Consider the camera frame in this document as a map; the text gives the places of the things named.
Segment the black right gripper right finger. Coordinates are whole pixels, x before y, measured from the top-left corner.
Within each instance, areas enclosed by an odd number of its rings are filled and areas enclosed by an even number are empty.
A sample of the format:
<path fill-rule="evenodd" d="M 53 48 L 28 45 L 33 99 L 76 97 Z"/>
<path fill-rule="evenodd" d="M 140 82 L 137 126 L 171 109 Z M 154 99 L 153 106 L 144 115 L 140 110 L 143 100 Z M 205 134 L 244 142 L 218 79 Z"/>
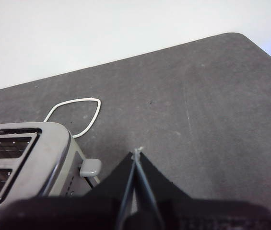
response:
<path fill-rule="evenodd" d="M 149 216 L 192 216 L 194 200 L 168 180 L 142 153 L 135 153 L 138 212 Z"/>

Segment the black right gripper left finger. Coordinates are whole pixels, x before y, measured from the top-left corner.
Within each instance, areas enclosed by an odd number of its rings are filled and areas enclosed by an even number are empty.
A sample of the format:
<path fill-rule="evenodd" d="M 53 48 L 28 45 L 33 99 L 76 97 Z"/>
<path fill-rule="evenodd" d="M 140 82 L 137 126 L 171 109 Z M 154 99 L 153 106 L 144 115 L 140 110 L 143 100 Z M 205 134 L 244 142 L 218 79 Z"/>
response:
<path fill-rule="evenodd" d="M 128 153 L 111 174 L 85 196 L 93 214 L 125 216 L 131 211 L 134 176 L 133 153 Z"/>

